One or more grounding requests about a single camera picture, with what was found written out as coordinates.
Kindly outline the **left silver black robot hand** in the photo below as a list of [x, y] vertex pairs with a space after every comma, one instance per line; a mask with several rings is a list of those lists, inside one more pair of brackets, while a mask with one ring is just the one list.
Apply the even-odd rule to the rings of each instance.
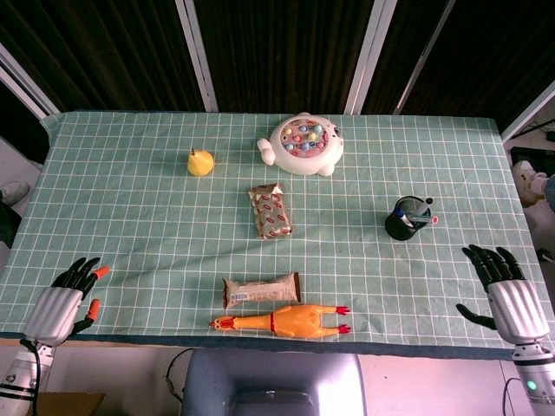
[[42, 291], [23, 329], [23, 345], [35, 350], [55, 348], [92, 326], [99, 315], [100, 300], [91, 301], [80, 321], [76, 317], [88, 293], [110, 272], [108, 266], [98, 267], [99, 262], [98, 257], [76, 260]]

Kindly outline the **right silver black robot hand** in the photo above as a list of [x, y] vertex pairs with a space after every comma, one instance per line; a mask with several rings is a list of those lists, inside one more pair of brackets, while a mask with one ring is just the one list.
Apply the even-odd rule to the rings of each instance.
[[465, 319], [496, 331], [513, 345], [539, 342], [550, 334], [537, 290], [510, 251], [470, 244], [462, 252], [474, 266], [492, 312], [491, 316], [477, 315], [458, 303], [456, 308]]

